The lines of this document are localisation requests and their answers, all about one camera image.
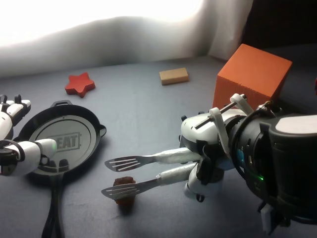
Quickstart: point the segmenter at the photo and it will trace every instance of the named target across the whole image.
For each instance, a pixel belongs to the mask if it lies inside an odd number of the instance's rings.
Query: gray table surface
[[[118,174],[108,170],[104,161],[177,148],[181,116],[194,116],[211,107],[216,75],[224,64],[202,57],[0,80],[2,94],[10,98],[21,94],[32,102],[30,113],[15,128],[15,135],[31,117],[58,100],[90,109],[108,128],[87,170],[64,188],[61,202],[67,238],[266,237],[256,212],[261,201],[235,170],[225,173],[222,194],[203,203],[184,196],[184,182],[140,194],[129,214],[123,214],[101,194],[115,178],[133,176],[136,181],[144,181],[178,166],[150,164]],[[190,82],[160,84],[159,71],[180,67],[187,68]],[[96,89],[84,99],[67,95],[64,86],[68,75],[85,71],[95,81]],[[41,237],[50,201],[47,186],[26,177],[1,177],[0,237]],[[277,228],[271,237],[310,238],[316,237],[316,232],[317,227],[293,222],[288,229]]]

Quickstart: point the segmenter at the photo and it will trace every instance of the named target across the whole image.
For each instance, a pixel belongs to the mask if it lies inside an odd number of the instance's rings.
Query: star-shaped block
[[[69,84],[65,87],[67,94],[77,94],[79,97],[83,98],[86,93],[93,90],[95,82],[89,78],[87,72],[77,75],[70,75],[68,77]]]

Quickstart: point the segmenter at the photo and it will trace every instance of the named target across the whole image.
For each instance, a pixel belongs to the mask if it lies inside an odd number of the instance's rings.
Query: frying pan
[[[63,175],[83,164],[95,151],[106,127],[88,109],[70,101],[58,101],[31,118],[22,128],[18,141],[35,141],[50,138],[57,143],[57,153],[46,166],[33,173],[38,178],[47,177],[52,190],[51,207],[42,238],[50,238],[55,227],[57,238],[64,238],[60,212]]]

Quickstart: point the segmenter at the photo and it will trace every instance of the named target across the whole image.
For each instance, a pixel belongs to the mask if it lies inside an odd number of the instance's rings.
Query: white curtain
[[[10,0],[1,3],[0,77],[203,55],[227,60],[252,2]]]

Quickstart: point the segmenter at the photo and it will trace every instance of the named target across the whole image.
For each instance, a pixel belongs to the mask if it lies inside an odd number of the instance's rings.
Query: metal spatula
[[[128,170],[134,170],[143,165],[159,162],[162,164],[178,164],[189,161],[200,160],[200,155],[192,152],[191,150],[184,148],[178,148],[173,150],[166,150],[154,155],[146,156],[125,156],[115,158],[105,162],[105,165],[116,172],[123,172]]]
[[[101,193],[113,200],[118,200],[130,196],[135,196],[157,186],[164,186],[186,181],[188,180],[189,174],[196,164],[197,163],[192,163],[189,165],[184,165],[175,169],[164,171],[158,174],[155,179],[149,181],[109,187],[102,190]]]

